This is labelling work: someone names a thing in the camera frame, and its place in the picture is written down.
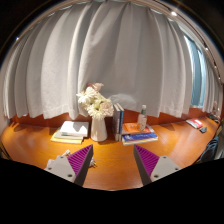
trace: orange desk surface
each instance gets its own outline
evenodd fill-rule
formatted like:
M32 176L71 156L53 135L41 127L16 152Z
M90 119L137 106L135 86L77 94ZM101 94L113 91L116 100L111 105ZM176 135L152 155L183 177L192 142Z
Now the orange desk surface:
M207 117L199 120L207 127L206 133L201 133L185 121L155 125L152 127L158 135L158 141L139 145L158 156L167 155L181 168L190 166L202 154L218 127ZM143 186L133 155L133 145L123 146L122 142L115 142L110 127L107 127L107 140L94 142L91 138L84 138L81 145L51 142L55 131L56 128L11 123L3 131L1 141L14 161L41 169L46 167L49 159L56 159L67 149L74 153L93 144L93 158L97 167L89 168L84 188L124 190Z

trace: stack of books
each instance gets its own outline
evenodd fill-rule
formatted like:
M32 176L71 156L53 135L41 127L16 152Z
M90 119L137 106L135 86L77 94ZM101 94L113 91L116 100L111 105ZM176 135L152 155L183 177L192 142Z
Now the stack of books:
M115 137L115 141L122 140L122 125L124 120L124 108L116 103L114 106L113 124L112 129Z
M146 142L157 141L158 136L153 128L146 124L143 131L139 131L137 123L125 123L122 126L122 142L123 145L141 144Z
M201 127L203 127L203 124L198 119L195 119L195 118L188 119L188 120L186 120L186 122L188 124L190 124L191 126L193 126L194 128L201 128Z
M53 142L82 144L88 137L89 122L65 121L51 137Z

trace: white flower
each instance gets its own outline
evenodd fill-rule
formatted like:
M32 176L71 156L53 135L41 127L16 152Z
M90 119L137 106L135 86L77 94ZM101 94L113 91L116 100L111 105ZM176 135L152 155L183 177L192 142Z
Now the white flower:
M100 108L104 116L113 116L114 108L111 102L101 103Z
M86 91L76 94L79 97L78 102L88 114L98 120L112 116L114 112L111 101L99 93L102 86L102 83L88 83Z
M99 92L101 87L104 86L102 83L93 83L92 87L95 91Z
M79 97L78 102L82 103L84 107L91 104L91 101L96 97L97 92L91 88L87 87L86 91L76 94Z
M89 115L98 120L102 120L105 116L101 111L101 108L97 104L92 104L91 106L88 107L88 113Z

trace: blue book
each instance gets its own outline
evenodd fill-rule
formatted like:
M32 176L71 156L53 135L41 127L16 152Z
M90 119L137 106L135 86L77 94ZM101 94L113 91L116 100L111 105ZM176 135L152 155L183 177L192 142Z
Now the blue book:
M150 138L158 138L155 133L145 133L145 134L136 134L136 135L123 135L124 141L137 141Z
M122 134L122 125L123 125L123 120L124 120L124 108L117 103L117 106L119 107L121 113L120 113L120 125L119 125L119 134Z

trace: white curtain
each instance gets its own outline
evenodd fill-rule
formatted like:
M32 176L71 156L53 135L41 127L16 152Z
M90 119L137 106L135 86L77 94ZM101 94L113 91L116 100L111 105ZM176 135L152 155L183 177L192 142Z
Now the white curtain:
M212 66L207 56L204 55L205 69L206 69L206 87L205 87L205 98L203 104L203 112L212 112L214 99L215 99L215 75Z
M9 118L87 115L76 94L89 82L103 83L101 93L125 109L145 104L150 116L188 113L188 48L178 24L163 14L130 2L93 1L55 12L30 33L6 74L13 83L6 85Z

